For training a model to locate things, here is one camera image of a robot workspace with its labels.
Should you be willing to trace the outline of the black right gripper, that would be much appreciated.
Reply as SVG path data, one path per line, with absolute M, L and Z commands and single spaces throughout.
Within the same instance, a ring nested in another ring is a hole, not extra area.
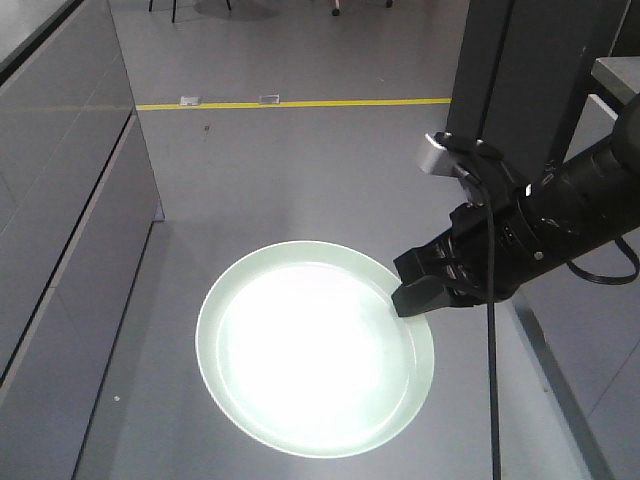
M 543 247 L 523 210 L 521 176 L 487 144 L 457 148 L 455 153 L 458 172 L 466 175 L 465 182 L 480 199 L 450 215 L 452 226 L 445 234 L 447 252 L 453 256 L 450 264 L 438 242 L 413 247 L 393 261 L 401 285 L 391 299 L 399 317 L 451 307 L 451 296 L 455 305 L 502 301 L 540 274 L 543 262 L 534 254 Z M 447 287 L 434 277 L 445 267 L 452 281 Z

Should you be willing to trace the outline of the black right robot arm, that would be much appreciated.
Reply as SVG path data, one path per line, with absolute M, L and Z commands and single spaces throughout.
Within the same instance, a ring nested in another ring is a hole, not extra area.
M 634 266 L 622 235 L 639 226 L 639 99 L 623 108 L 611 134 L 532 183 L 480 139 L 449 132 L 426 136 L 420 169 L 457 177 L 479 200 L 458 206 L 448 230 L 397 257 L 401 317 L 489 304 L 561 265 L 599 277 L 575 258 L 615 242 Z

